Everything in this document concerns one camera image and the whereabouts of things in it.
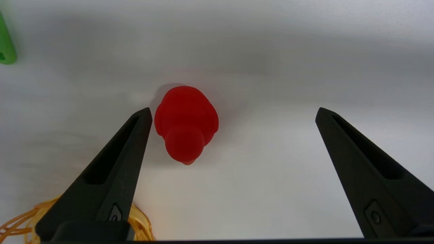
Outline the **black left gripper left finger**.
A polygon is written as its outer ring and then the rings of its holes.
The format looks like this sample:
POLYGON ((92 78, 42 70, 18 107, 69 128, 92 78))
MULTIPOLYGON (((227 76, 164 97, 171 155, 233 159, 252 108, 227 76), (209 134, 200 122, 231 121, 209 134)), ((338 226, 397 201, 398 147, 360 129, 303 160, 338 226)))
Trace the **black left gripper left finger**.
POLYGON ((36 225, 42 242, 126 242, 128 217, 152 126, 134 113, 36 225))

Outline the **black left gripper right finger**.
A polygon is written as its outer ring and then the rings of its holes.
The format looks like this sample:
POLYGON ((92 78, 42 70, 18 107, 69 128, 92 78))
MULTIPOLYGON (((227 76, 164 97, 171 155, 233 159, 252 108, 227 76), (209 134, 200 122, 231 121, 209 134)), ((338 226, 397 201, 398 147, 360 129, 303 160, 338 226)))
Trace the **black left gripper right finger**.
POLYGON ((316 125, 365 238, 432 238, 434 193, 339 114, 316 125))

